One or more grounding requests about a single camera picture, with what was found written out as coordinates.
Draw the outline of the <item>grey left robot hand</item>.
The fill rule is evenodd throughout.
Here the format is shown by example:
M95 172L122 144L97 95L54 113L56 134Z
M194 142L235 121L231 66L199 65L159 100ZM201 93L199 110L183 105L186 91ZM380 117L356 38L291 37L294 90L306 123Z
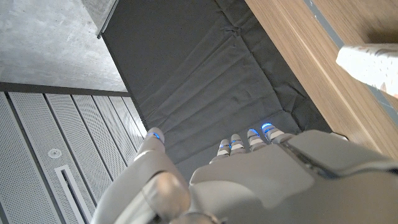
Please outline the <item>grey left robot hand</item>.
M317 130L272 124L220 143L185 180L158 128L107 188L93 223L396 223L397 161Z

